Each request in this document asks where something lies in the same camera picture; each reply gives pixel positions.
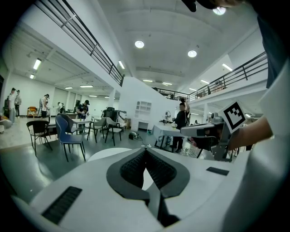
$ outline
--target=black sticker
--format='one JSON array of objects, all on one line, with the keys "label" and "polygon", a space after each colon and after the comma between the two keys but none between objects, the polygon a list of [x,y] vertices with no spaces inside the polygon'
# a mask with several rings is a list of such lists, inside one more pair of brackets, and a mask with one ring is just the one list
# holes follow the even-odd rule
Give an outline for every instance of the black sticker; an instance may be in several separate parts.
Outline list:
[{"label": "black sticker", "polygon": [[242,113],[242,110],[237,102],[232,104],[226,110],[223,111],[227,120],[232,128],[236,129],[245,119],[245,116]]}]

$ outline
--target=floor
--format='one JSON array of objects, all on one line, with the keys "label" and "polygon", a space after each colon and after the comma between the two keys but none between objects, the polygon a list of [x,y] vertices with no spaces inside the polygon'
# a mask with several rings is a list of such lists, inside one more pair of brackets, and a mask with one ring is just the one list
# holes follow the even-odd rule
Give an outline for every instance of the floor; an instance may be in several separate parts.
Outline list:
[{"label": "floor", "polygon": [[[34,149],[31,146],[29,132],[26,127],[26,122],[28,120],[30,119],[17,119],[15,124],[0,136],[1,143],[4,142],[6,146],[3,146],[5,147],[4,149],[0,149],[0,157],[2,169],[17,195],[29,203],[43,188],[78,165],[83,164],[84,159],[80,146],[74,145],[74,148],[71,148],[71,153],[68,152],[67,147],[69,160],[69,162],[67,162],[63,147],[60,145],[58,140],[55,140],[55,136],[52,136],[50,142],[53,150],[51,151],[46,144],[39,144],[38,142],[38,145],[36,145],[37,157],[35,157]],[[129,133],[130,130],[122,132],[122,141],[120,141],[119,135],[116,135],[115,147],[135,149],[141,147],[143,143],[150,144],[152,147],[155,144],[155,137],[147,134],[146,131],[138,131],[142,136],[143,141],[130,140],[128,138]],[[87,133],[84,133],[82,136],[84,137],[83,142],[86,150],[85,157],[87,160],[98,151],[114,147],[111,136],[108,137],[107,143],[105,143],[100,132],[97,134],[97,143],[95,143],[93,133],[91,133],[88,141]],[[198,152],[198,150],[193,148],[189,142],[185,141],[184,151],[179,155],[191,156],[196,152]],[[207,158],[207,155],[208,157],[211,156],[210,154],[203,152],[200,158]]]}]

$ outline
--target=black railing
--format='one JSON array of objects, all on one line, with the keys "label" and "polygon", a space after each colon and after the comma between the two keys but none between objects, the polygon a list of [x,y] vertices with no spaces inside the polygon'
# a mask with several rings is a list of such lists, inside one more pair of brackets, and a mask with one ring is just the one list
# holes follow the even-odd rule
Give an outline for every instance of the black railing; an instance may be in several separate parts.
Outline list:
[{"label": "black railing", "polygon": [[249,77],[268,69],[267,55],[265,52],[254,57],[243,65],[228,72],[220,78],[210,82],[189,95],[189,101],[210,95],[233,86],[236,82],[247,81]]},{"label": "black railing", "polygon": [[164,97],[171,99],[171,100],[177,100],[179,101],[181,98],[186,98],[187,101],[189,101],[189,94],[183,93],[183,92],[176,92],[172,90],[167,89],[159,89],[159,88],[153,88],[160,94],[162,94]]},{"label": "black railing", "polygon": [[80,45],[120,86],[124,76],[66,0],[39,0],[35,5]]}]

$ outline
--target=ceiling light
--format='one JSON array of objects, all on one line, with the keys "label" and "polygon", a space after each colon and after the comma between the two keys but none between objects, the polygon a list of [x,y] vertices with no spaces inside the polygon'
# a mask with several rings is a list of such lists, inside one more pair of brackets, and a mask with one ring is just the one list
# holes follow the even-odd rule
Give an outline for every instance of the ceiling light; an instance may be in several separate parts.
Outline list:
[{"label": "ceiling light", "polygon": [[93,88],[92,85],[80,85],[80,88]]},{"label": "ceiling light", "polygon": [[203,83],[206,83],[206,84],[209,84],[209,82],[207,82],[207,81],[204,81],[204,80],[201,80],[201,82],[203,82]]},{"label": "ceiling light", "polygon": [[189,51],[189,52],[188,52],[188,56],[191,57],[191,58],[192,58],[192,57],[196,57],[196,55],[197,55],[196,51],[193,51],[193,50],[192,50],[192,51]]},{"label": "ceiling light", "polygon": [[33,66],[33,69],[38,69],[38,66],[40,65],[40,63],[41,63],[41,60],[40,59],[37,59],[36,61],[35,61],[35,64],[34,64],[34,66]]},{"label": "ceiling light", "polygon": [[120,66],[121,66],[122,69],[125,69],[125,67],[124,67],[124,65],[122,64],[121,61],[119,61],[119,64],[120,64]]},{"label": "ceiling light", "polygon": [[223,15],[226,12],[226,8],[219,6],[216,9],[213,9],[213,11],[217,15]]},{"label": "ceiling light", "polygon": [[138,41],[135,42],[135,46],[137,48],[143,48],[144,47],[144,43],[142,41],[138,40]]},{"label": "ceiling light", "polygon": [[227,68],[228,70],[232,71],[232,68],[228,67],[225,63],[222,64],[225,68]]}]

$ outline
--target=fluorescent light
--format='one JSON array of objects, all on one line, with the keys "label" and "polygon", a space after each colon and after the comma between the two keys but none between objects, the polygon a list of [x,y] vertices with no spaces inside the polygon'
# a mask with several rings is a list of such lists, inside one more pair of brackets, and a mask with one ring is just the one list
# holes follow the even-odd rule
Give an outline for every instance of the fluorescent light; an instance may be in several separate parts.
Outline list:
[{"label": "fluorescent light", "polygon": [[228,70],[232,71],[232,68],[228,67],[225,63],[222,64],[225,68],[227,68]]},{"label": "fluorescent light", "polygon": [[143,48],[144,47],[144,43],[142,41],[138,40],[138,41],[135,42],[135,46],[137,48]]},{"label": "fluorescent light", "polygon": [[33,69],[38,69],[38,66],[40,65],[40,63],[41,63],[41,60],[40,59],[37,59],[36,61],[35,61],[35,64],[34,64],[34,66],[33,66]]},{"label": "fluorescent light", "polygon": [[93,88],[92,85],[80,85],[80,88]]},{"label": "fluorescent light", "polygon": [[193,58],[193,57],[196,57],[196,55],[197,55],[197,52],[196,51],[189,51],[188,52],[188,56],[190,57],[190,58]]},{"label": "fluorescent light", "polygon": [[206,83],[206,84],[209,84],[209,82],[207,82],[207,81],[204,81],[204,80],[201,80],[201,82],[204,82],[204,83]]},{"label": "fluorescent light", "polygon": [[216,9],[213,9],[213,12],[217,15],[223,15],[226,12],[226,8],[219,6]]},{"label": "fluorescent light", "polygon": [[121,66],[122,69],[125,69],[125,67],[124,67],[124,65],[122,64],[121,61],[119,61],[119,64],[120,64],[120,66]]}]

